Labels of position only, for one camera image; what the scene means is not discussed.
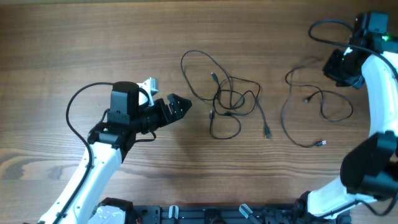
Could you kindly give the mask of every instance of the wooden surface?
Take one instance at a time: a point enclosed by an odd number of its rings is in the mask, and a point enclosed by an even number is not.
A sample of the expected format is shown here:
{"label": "wooden surface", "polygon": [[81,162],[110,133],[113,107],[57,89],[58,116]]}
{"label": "wooden surface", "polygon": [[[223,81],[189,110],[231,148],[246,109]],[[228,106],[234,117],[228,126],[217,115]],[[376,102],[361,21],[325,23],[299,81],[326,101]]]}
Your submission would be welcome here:
{"label": "wooden surface", "polygon": [[[334,49],[307,37],[311,23],[326,17],[353,22],[369,9],[391,13],[398,33],[397,1],[147,2],[0,7],[0,223],[35,223],[54,203],[76,169],[82,143],[65,122],[67,103],[91,82],[159,79],[157,98],[170,93],[192,100],[186,117],[159,129],[155,142],[136,144],[105,188],[105,197],[136,205],[197,205],[293,202],[306,190],[336,178],[342,158],[368,135],[366,89],[335,88],[322,63],[302,70],[297,80],[345,94],[352,118],[327,123],[319,104],[304,104],[313,90],[294,91],[287,113],[291,135],[302,143],[326,139],[315,149],[294,146],[283,134],[279,113],[287,97],[284,74],[308,57],[327,58]],[[342,27],[325,26],[317,35],[344,41]],[[180,57],[200,49],[232,76],[262,85],[271,140],[262,133],[260,112],[241,118],[242,133],[228,141],[208,133],[211,106],[196,99],[180,71]],[[205,57],[185,62],[197,92],[211,97]],[[237,90],[254,88],[236,85]],[[73,103],[71,120],[86,135],[109,107],[110,88],[94,87]],[[348,105],[327,97],[328,114]],[[215,132],[227,136],[236,123],[217,117]],[[355,223],[396,223],[398,211],[376,218],[353,210]]]}

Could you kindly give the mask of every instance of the green led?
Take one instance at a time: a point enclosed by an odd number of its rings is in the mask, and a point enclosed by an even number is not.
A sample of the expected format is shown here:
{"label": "green led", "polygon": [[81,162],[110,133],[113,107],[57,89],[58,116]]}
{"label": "green led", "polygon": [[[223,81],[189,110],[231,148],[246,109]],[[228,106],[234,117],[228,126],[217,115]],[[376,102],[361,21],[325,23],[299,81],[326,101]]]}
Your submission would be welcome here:
{"label": "green led", "polygon": [[387,41],[390,39],[390,37],[388,35],[384,35],[381,37],[381,39],[383,39],[384,41]]}

